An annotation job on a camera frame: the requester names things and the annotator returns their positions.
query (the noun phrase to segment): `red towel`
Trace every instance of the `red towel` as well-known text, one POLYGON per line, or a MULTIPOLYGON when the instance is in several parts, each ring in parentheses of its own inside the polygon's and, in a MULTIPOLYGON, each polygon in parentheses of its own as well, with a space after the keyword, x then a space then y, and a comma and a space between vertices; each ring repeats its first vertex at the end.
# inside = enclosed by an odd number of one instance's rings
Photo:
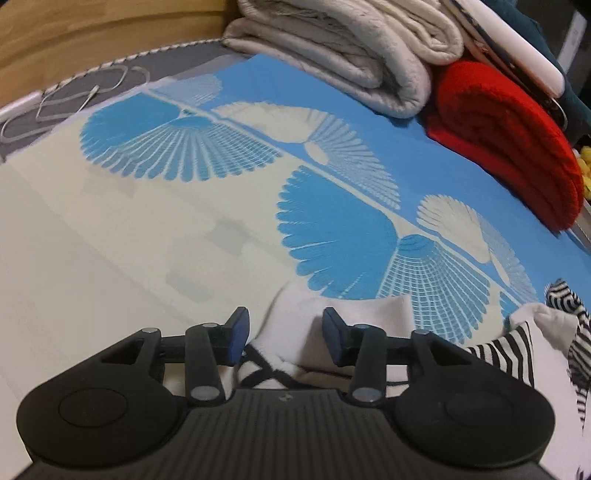
POLYGON ((550 230, 574 224, 583 206, 581 170, 538 103, 502 73, 473 61, 442 69, 434 91, 430 138, 503 182, 550 230))

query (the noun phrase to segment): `bed sheet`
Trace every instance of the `bed sheet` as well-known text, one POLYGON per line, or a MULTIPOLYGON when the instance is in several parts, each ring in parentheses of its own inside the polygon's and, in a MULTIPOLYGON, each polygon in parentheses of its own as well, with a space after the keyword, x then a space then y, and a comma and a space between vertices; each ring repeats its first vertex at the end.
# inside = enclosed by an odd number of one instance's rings
POLYGON ((254 335, 298 276, 333 298, 410 293, 417 327, 464 345, 557 277, 589 297, 587 253, 477 165, 264 56, 78 114, 0 190, 8 412, 142 327, 245 305, 254 335))

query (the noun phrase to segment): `wooden panel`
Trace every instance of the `wooden panel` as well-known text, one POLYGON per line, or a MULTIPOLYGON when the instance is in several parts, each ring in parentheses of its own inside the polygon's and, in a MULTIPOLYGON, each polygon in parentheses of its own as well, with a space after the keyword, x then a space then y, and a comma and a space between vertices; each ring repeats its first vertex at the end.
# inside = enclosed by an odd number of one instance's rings
POLYGON ((235 0, 10 0, 0 8, 0 106, 142 50, 221 36, 235 0))

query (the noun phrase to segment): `dark teal fabric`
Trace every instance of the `dark teal fabric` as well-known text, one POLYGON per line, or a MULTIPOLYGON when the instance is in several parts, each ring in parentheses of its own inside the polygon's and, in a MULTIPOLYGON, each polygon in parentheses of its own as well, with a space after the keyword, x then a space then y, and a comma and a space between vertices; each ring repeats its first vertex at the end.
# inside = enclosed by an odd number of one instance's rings
MULTIPOLYGON (((542 29, 537 22, 521 13, 506 0, 481 1, 495 11, 513 30, 551 61, 564 75, 564 70, 548 48, 542 29)), ((591 134, 591 110, 575 95, 569 81, 566 80, 566 76, 564 94, 558 99, 558 103, 569 119, 565 135, 571 145, 574 145, 583 135, 591 134)))

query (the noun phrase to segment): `ribbed black surface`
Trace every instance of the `ribbed black surface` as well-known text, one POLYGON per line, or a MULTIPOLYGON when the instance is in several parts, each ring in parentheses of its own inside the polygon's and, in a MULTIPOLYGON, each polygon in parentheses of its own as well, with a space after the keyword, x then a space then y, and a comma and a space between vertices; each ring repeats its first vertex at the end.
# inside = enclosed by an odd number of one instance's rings
POLYGON ((20 480, 543 480, 534 465, 468 472, 419 455, 381 412, 350 406, 333 390, 238 390, 193 410, 159 451, 107 471, 33 464, 20 480))

